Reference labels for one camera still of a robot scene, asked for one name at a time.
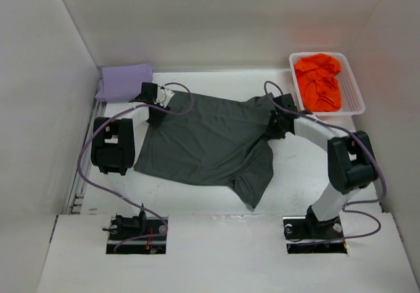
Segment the grey t-shirt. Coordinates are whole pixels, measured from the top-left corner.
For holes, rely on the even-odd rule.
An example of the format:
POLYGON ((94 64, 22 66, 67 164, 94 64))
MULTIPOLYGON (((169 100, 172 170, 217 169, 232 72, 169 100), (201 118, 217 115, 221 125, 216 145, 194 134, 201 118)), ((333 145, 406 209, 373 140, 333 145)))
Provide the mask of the grey t-shirt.
POLYGON ((244 102, 176 93, 159 127, 149 127, 136 172, 193 186, 229 187, 255 208, 274 176, 266 96, 244 102))

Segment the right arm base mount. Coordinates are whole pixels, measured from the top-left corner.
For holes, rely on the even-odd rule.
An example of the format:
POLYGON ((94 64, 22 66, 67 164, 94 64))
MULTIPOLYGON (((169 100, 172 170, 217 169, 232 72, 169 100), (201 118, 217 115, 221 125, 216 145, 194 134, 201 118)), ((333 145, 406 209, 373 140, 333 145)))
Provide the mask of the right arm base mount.
POLYGON ((284 217, 283 234, 288 254, 347 253, 339 217, 321 223, 304 216, 284 217))

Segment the purple t-shirt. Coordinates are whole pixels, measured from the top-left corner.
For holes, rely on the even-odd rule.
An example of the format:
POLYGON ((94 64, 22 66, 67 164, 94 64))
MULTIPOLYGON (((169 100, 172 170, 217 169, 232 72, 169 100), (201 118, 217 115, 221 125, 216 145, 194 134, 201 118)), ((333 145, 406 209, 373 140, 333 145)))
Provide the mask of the purple t-shirt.
POLYGON ((152 81, 153 74, 149 63, 103 67, 95 99, 107 103, 128 102, 140 94, 143 82, 152 81))

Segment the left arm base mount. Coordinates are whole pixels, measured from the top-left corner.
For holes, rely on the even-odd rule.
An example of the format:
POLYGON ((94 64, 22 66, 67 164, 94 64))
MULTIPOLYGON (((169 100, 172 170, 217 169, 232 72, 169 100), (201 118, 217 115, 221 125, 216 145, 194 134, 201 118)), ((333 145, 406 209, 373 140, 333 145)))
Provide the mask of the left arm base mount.
POLYGON ((107 254, 117 255, 160 255, 166 254, 168 217, 157 218, 148 216, 140 210, 135 216, 116 214, 110 220, 108 227, 103 227, 107 233, 107 254))

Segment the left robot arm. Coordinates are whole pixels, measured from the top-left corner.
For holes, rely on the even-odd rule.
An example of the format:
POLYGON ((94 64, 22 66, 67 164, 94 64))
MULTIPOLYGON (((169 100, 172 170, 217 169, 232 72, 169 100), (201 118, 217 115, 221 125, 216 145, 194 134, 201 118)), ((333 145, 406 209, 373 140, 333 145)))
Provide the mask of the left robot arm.
POLYGON ((111 117, 94 119, 92 135, 80 155, 90 149, 91 163, 101 173, 126 175, 135 163, 135 127, 141 123, 159 126, 171 111, 169 102, 174 95, 165 85, 143 83, 125 109, 111 117))

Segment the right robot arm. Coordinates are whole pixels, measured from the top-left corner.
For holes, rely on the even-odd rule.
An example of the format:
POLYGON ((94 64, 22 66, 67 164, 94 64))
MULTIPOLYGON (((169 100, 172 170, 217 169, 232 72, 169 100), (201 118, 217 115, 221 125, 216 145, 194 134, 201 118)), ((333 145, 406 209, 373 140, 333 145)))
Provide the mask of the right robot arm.
POLYGON ((290 133, 327 153, 327 187, 308 207, 303 219, 292 220, 301 235, 322 239, 324 233, 339 223, 339 213, 351 198, 379 178, 371 141, 362 130, 351 132, 298 111, 290 94, 268 99, 275 107, 267 126, 269 136, 282 139, 290 133))

